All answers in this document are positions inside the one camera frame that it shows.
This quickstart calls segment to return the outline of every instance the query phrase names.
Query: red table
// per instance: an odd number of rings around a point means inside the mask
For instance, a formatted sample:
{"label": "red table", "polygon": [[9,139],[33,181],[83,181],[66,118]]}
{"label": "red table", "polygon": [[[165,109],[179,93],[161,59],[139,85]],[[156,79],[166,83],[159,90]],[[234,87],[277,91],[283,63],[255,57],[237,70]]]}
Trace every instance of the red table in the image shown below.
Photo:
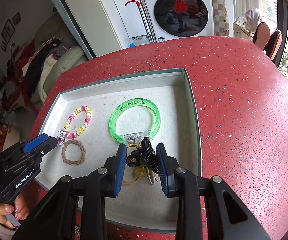
{"label": "red table", "polygon": [[[61,91],[130,73],[186,68],[202,140],[202,175],[221,176],[272,239],[288,230],[288,82],[252,42],[194,37],[120,50],[63,73],[34,124],[38,135]],[[25,192],[33,208],[46,191],[32,183]],[[206,218],[203,212],[204,233]],[[116,239],[174,239],[108,224]]]}

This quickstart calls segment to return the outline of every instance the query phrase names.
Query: picture frame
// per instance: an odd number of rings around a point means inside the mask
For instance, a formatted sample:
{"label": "picture frame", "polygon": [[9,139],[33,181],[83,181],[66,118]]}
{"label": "picture frame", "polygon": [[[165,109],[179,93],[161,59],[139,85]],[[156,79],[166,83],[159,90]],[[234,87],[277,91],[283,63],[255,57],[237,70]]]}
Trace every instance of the picture frame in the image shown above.
{"label": "picture frame", "polygon": [[8,34],[12,37],[13,33],[15,32],[15,27],[12,25],[10,19],[7,19],[4,28],[6,28]]}
{"label": "picture frame", "polygon": [[8,44],[10,42],[11,36],[5,27],[3,28],[1,35],[4,39],[4,41],[6,42],[6,44]]}
{"label": "picture frame", "polygon": [[1,49],[6,52],[6,43],[2,41]]}
{"label": "picture frame", "polygon": [[21,21],[21,15],[20,13],[18,12],[17,14],[15,14],[12,18],[12,21],[13,21],[13,24],[14,25],[17,25],[20,21]]}

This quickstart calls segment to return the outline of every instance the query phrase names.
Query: red mop handle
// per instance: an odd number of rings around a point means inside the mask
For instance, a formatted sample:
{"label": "red mop handle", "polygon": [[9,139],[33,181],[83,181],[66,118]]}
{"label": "red mop handle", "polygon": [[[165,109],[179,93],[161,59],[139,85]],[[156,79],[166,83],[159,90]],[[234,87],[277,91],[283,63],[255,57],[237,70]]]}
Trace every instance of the red mop handle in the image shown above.
{"label": "red mop handle", "polygon": [[130,2],[135,2],[136,5],[137,5],[137,7],[139,7],[141,4],[143,4],[143,3],[138,2],[138,1],[135,1],[135,0],[130,0],[130,1],[128,1],[127,3],[125,3],[125,6],[127,6]]}

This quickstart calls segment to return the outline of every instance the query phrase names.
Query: fingernail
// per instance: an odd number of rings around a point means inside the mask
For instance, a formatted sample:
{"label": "fingernail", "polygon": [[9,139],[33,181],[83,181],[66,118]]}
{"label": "fingernail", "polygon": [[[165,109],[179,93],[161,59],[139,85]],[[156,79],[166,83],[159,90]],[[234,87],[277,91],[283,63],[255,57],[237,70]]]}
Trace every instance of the fingernail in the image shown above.
{"label": "fingernail", "polygon": [[13,210],[12,210],[12,207],[6,206],[6,207],[5,207],[5,211],[6,211],[7,213],[9,213],[9,212],[12,212]]}

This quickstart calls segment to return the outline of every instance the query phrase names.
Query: human hand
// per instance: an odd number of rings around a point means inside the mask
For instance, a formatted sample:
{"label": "human hand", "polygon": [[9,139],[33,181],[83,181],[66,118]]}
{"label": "human hand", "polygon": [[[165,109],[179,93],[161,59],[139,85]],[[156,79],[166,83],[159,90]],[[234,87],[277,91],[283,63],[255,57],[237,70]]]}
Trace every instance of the human hand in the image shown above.
{"label": "human hand", "polygon": [[12,205],[0,203],[0,224],[7,228],[14,228],[5,215],[11,214],[15,209],[16,220],[23,220],[28,216],[28,207],[23,195],[20,193],[14,201],[15,208]]}

